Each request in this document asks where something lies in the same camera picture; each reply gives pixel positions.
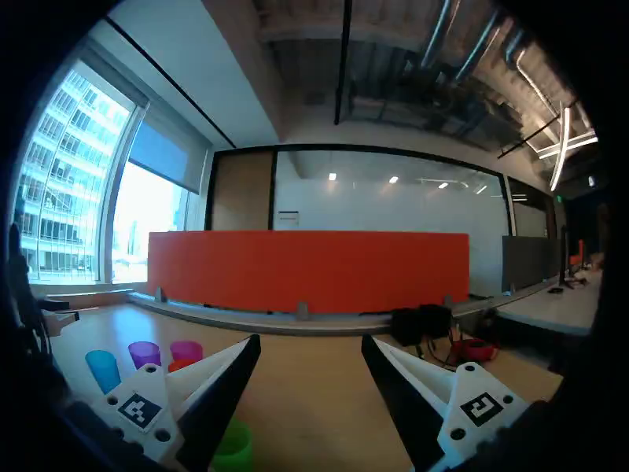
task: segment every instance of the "green cup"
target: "green cup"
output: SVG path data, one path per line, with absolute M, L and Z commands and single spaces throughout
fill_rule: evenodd
M 215 472 L 251 472 L 253 457 L 251 431 L 243 422 L 232 419 L 212 459 Z

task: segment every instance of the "desk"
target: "desk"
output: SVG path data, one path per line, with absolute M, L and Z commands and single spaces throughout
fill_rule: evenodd
M 585 336 L 590 332 L 598 307 L 598 292 L 602 273 L 585 272 L 588 285 L 576 285 L 563 293 L 548 293 L 548 289 L 505 304 L 498 315 L 518 323 L 528 324 L 562 334 Z
M 127 378 L 135 371 L 127 351 L 133 341 L 156 342 L 162 364 L 168 365 L 172 341 L 198 341 L 208 356 L 246 336 L 122 304 L 82 312 L 81 320 L 51 341 L 68 384 L 79 399 L 89 402 L 101 395 L 84 360 L 90 350 L 112 352 L 121 378 Z M 377 337 L 395 344 L 388 335 Z M 260 338 L 262 354 L 234 414 L 252 430 L 255 470 L 410 470 L 409 457 L 362 358 L 360 336 Z M 550 398 L 561 381 L 508 352 L 486 368 L 526 400 Z

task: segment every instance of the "orange cup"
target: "orange cup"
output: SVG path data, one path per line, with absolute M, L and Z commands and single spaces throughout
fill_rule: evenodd
M 175 372 L 183 367 L 188 367 L 191 364 L 194 364 L 196 360 L 192 359 L 180 359 L 168 364 L 168 372 Z

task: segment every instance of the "exposed ceiling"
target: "exposed ceiling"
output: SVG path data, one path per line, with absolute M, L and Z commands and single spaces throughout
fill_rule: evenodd
M 330 105 L 338 84 L 343 0 L 253 0 L 259 40 L 287 92 Z M 500 150 L 574 100 L 535 41 L 488 0 L 354 0 L 343 120 L 372 120 Z M 571 136 L 587 131 L 574 107 Z M 531 140 L 559 140 L 559 125 Z

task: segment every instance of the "window sill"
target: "window sill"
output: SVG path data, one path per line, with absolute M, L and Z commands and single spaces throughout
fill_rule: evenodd
M 146 293 L 146 282 L 129 283 L 84 283 L 84 284 L 45 284 L 31 282 L 31 291 L 35 298 L 48 295 L 80 295 L 86 293 L 104 293 L 117 290 L 132 289 Z

